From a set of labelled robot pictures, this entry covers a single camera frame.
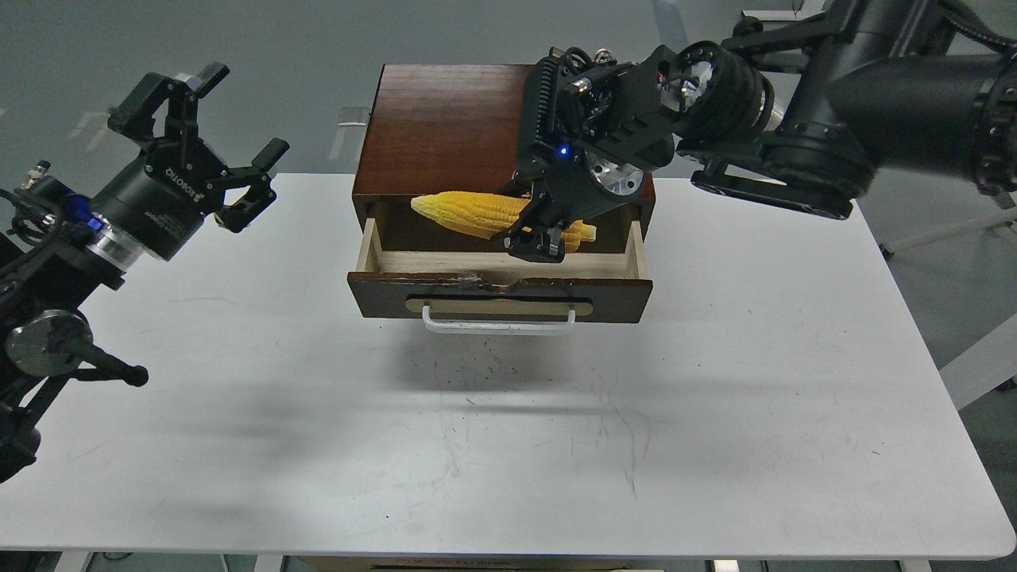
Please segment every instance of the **table surface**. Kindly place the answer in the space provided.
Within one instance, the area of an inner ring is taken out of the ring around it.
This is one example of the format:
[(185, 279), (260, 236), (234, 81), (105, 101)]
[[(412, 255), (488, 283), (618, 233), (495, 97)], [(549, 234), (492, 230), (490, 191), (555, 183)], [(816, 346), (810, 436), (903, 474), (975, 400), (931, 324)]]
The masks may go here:
[(638, 325), (360, 317), (352, 176), (281, 175), (82, 308), (147, 386), (74, 383), (0, 547), (980, 559), (1014, 532), (859, 214), (658, 181)]

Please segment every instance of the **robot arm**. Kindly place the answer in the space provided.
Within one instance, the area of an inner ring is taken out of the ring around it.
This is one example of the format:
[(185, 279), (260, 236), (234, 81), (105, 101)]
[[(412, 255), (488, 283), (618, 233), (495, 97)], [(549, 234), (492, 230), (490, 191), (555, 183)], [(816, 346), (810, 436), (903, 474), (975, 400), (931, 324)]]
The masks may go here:
[[(35, 425), (68, 381), (147, 382), (144, 367), (93, 344), (77, 309), (85, 298), (100, 284), (117, 289), (141, 252), (170, 260), (207, 215), (240, 232), (275, 201), (268, 171), (286, 141), (272, 139), (250, 166), (234, 168), (198, 137), (198, 100), (228, 73), (214, 63), (197, 76), (146, 74), (109, 118), (141, 152), (94, 198), (52, 177), (47, 162), (14, 191), (0, 189), (16, 209), (11, 233), (33, 245), (22, 252), (0, 235), (0, 482), (35, 462)], [(167, 102), (156, 136), (154, 115)], [(225, 205), (226, 190), (239, 187), (249, 188)]]
[[(956, 33), (997, 54), (946, 56)], [(500, 238), (518, 258), (560, 262), (561, 228), (633, 201), (675, 153), (703, 165), (700, 188), (833, 219), (883, 166), (1013, 191), (1015, 54), (956, 0), (836, 0), (776, 31), (745, 19), (720, 45), (661, 46), (640, 64), (552, 50), (527, 80), (506, 187), (531, 203)], [(801, 75), (782, 116), (763, 71)]]

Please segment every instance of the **wooden drawer box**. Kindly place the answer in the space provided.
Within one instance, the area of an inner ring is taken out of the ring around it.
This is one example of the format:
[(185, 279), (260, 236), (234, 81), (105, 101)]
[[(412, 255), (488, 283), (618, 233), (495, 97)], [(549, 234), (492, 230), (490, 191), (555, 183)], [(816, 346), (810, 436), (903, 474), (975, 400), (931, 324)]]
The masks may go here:
[(386, 65), (353, 186), (363, 243), (347, 280), (367, 318), (639, 322), (653, 282), (643, 237), (655, 199), (587, 221), (597, 240), (561, 264), (514, 259), (497, 245), (444, 229), (410, 209), (443, 190), (493, 192), (516, 168), (520, 98), (530, 66)]

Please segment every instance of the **yellow corn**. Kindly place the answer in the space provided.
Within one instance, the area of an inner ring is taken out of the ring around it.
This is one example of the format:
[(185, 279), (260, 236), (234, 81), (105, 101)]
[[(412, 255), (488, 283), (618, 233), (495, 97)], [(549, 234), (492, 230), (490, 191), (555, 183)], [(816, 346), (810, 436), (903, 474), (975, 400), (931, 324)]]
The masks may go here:
[[(490, 192), (446, 190), (415, 196), (410, 207), (445, 228), (490, 239), (507, 230), (529, 202), (528, 198)], [(580, 242), (597, 239), (597, 227), (576, 221), (561, 233), (561, 239), (565, 242), (565, 252), (575, 252)]]

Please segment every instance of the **white drawer handle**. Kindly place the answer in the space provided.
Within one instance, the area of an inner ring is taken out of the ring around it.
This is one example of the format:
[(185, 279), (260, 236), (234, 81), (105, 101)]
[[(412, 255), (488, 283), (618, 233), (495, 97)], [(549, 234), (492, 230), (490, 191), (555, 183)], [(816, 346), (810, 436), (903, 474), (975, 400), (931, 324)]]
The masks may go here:
[(458, 322), (431, 319), (430, 304), (420, 314), (424, 327), (436, 334), (485, 334), (488, 336), (563, 336), (576, 325), (576, 309), (569, 308), (565, 322)]

